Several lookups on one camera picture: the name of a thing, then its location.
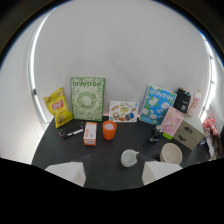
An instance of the illustration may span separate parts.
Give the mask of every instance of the illustration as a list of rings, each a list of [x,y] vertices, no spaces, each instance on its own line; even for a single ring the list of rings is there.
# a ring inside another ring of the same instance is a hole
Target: illustration
[[[170,91],[149,86],[139,120],[156,125],[161,124],[167,110],[174,104],[176,96]]]
[[[105,78],[74,77],[70,85],[74,119],[102,121]]]
[[[138,102],[110,101],[109,120],[114,122],[137,122]]]

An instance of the white bowl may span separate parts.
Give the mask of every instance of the white bowl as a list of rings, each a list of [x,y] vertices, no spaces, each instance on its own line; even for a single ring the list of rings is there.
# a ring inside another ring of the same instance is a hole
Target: white bowl
[[[121,155],[121,164],[125,167],[133,166],[137,162],[137,154],[138,152],[127,149]]]
[[[161,162],[180,164],[182,158],[183,155],[180,148],[173,143],[165,144],[160,152]]]

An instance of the blue book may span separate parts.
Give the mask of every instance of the blue book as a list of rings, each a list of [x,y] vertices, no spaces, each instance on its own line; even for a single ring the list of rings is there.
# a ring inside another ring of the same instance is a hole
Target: blue book
[[[139,120],[155,125],[161,124],[176,97],[175,93],[156,86],[149,86]]]

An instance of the white wall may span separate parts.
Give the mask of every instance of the white wall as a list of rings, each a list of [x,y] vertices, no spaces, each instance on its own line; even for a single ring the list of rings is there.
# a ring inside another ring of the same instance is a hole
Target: white wall
[[[44,133],[28,87],[27,61],[39,18],[18,38],[0,70],[0,155],[30,164]],[[201,35],[179,14],[147,0],[76,0],[46,20],[34,58],[37,94],[64,87],[71,108],[70,77],[105,77],[104,114],[110,100],[143,102],[146,88],[170,91],[208,86],[208,55]]]
[[[213,61],[214,61],[214,97],[207,110],[207,118],[214,117],[216,120],[215,126],[220,133],[224,126],[224,68],[214,48],[211,46]]]
[[[0,70],[0,155],[30,164],[44,133],[33,106],[27,78],[28,50],[42,18],[13,44]]]
[[[104,115],[110,100],[143,103],[146,88],[183,87],[192,95],[208,80],[208,54],[199,31],[173,10],[148,0],[76,0],[56,8],[37,40],[37,95],[60,87],[71,109],[70,78],[106,78]]]

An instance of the green book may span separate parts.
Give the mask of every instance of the green book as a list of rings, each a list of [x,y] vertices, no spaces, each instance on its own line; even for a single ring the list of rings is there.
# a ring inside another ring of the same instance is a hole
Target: green book
[[[102,121],[105,78],[70,79],[74,119]]]

